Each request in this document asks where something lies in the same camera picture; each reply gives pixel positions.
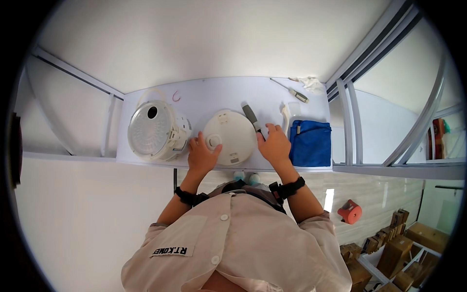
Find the black wrist band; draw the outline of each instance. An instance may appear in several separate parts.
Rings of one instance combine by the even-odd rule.
[[[180,202],[192,207],[209,199],[209,196],[203,192],[199,195],[196,195],[182,191],[179,186],[175,188],[175,193],[180,197]]]
[[[274,182],[269,185],[271,193],[274,195],[279,204],[282,204],[284,200],[297,193],[297,190],[305,185],[303,177],[299,177],[295,182],[281,185]]]

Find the red wire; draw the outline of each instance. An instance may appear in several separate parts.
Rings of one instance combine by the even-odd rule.
[[[173,101],[175,101],[175,102],[177,102],[177,101],[179,101],[179,100],[181,99],[181,97],[179,97],[177,100],[175,100],[175,99],[174,99],[174,97],[175,97],[175,94],[176,94],[177,92],[178,92],[178,90],[177,90],[177,91],[175,91],[174,95],[172,95],[172,100],[173,100]]]

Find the grey knife handle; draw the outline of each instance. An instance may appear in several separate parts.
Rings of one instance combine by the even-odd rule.
[[[247,117],[247,119],[249,119],[250,122],[253,124],[253,127],[255,128],[255,131],[258,131],[259,129],[261,129],[261,127],[259,126],[258,120],[256,119],[256,116],[253,113],[253,111],[251,110],[250,106],[249,105],[244,105],[244,106],[242,106],[242,109],[243,109],[243,112],[245,113],[245,116]]]

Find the inner lid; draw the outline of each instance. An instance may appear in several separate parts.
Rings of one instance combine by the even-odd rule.
[[[136,110],[129,129],[129,139],[136,152],[155,155],[164,147],[172,127],[168,106],[154,100]]]
[[[237,165],[247,160],[256,148],[255,128],[243,115],[221,111],[209,120],[203,131],[205,143],[213,151],[222,144],[217,163]]]

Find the screwdriver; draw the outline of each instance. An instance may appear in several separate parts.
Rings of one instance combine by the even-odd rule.
[[[282,84],[280,84],[279,82],[275,81],[273,78],[269,78],[271,79],[272,81],[276,82],[277,84],[279,84],[280,86],[284,87],[285,89],[287,89],[289,91],[290,94],[292,94],[293,96],[295,96],[296,98],[298,98],[300,101],[304,102],[304,103],[308,103],[310,100],[304,96],[303,94],[301,93],[298,93],[296,92],[295,90],[291,89],[291,88],[287,88],[285,86],[283,86]]]

